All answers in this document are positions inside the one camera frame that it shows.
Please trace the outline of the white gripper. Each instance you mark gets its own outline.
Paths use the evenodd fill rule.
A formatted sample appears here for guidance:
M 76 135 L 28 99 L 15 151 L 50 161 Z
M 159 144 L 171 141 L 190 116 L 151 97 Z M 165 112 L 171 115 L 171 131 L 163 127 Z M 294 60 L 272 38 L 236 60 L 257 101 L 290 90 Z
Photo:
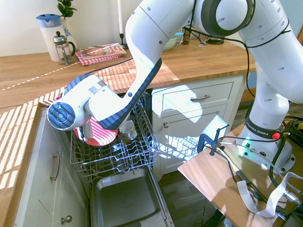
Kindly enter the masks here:
M 80 139 L 82 141 L 93 138 L 91 119 L 89 119 L 83 126 L 80 127 Z

